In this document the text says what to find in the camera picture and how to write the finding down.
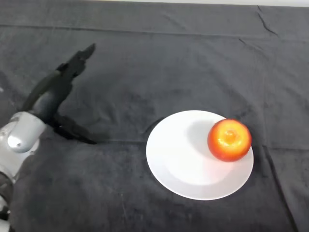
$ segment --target tablecloth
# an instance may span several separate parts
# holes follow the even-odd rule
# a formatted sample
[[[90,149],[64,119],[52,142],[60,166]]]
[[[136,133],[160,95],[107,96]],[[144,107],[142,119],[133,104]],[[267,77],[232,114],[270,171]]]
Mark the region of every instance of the tablecloth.
[[[100,141],[48,130],[15,185],[19,232],[307,232],[309,9],[105,1],[0,1],[0,123],[91,43],[60,113]],[[214,201],[154,178],[145,147],[161,119],[206,110],[245,123],[254,167]]]

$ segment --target apple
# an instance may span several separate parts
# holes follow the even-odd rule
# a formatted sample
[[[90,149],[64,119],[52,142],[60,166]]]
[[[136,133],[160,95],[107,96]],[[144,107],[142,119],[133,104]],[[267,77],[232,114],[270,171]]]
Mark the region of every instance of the apple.
[[[234,119],[223,119],[211,128],[207,143],[211,153],[219,160],[233,162],[244,157],[251,146],[249,129]]]

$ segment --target white plate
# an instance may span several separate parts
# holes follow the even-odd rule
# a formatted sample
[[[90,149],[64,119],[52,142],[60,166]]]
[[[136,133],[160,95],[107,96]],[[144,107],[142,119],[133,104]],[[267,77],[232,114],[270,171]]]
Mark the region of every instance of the white plate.
[[[218,160],[208,149],[208,133],[222,119],[207,111],[183,111],[153,129],[146,147],[147,162],[163,186],[183,197],[214,200],[244,185],[253,168],[252,148],[230,163]]]

